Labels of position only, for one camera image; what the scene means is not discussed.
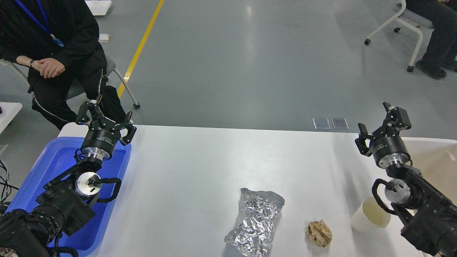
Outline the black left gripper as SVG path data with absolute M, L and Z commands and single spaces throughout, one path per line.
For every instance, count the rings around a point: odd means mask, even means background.
M 75 123 L 89 126 L 88 133 L 80 148 L 85 156 L 94 154 L 100 160 L 112 158 L 116 143 L 128 145 L 136 133 L 137 127 L 132 122 L 133 112 L 128 112 L 124 122 L 116 124 L 111 119 L 104 121 L 99 107 L 100 101 L 85 101 L 79 109 Z M 121 130 L 127 130 L 122 136 Z

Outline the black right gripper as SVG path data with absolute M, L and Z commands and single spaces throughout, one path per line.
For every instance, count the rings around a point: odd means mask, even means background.
M 359 137 L 355 144 L 363 156 L 373 156 L 377 167 L 386 169 L 392 164 L 404 164 L 411 161 L 410 154 L 399 137 L 400 131 L 409 130 L 412 127 L 409 116 L 405 109 L 393 107 L 390 103 L 382 103 L 387 112 L 382 125 L 375 130 L 375 135 L 368 133 L 366 125 L 359 123 Z

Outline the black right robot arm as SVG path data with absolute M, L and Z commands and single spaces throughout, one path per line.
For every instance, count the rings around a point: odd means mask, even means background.
M 412 125 L 405 109 L 382 105 L 386 117 L 382 125 L 369 133 L 359 123 L 355 144 L 364 156 L 372 156 L 377 167 L 386 171 L 390 181 L 376 179 L 372 195 L 377 205 L 401 220 L 403 236 L 417 250 L 429 255 L 457 255 L 457 215 L 452 201 L 424 179 L 412 165 L 400 132 Z

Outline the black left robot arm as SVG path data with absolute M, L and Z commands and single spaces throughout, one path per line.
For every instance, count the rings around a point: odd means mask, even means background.
M 121 179 L 101 178 L 98 171 L 112 158 L 117 142 L 131 143 L 136 127 L 128 112 L 117 123 L 104 116 L 99 101 L 80 107 L 77 124 L 89 122 L 88 132 L 75 151 L 76 163 L 44 185 L 31 212 L 14 209 L 1 215 L 2 257 L 78 256 L 71 247 L 60 247 L 62 234 L 75 234 L 95 216 L 95 203 L 109 203 L 118 196 Z

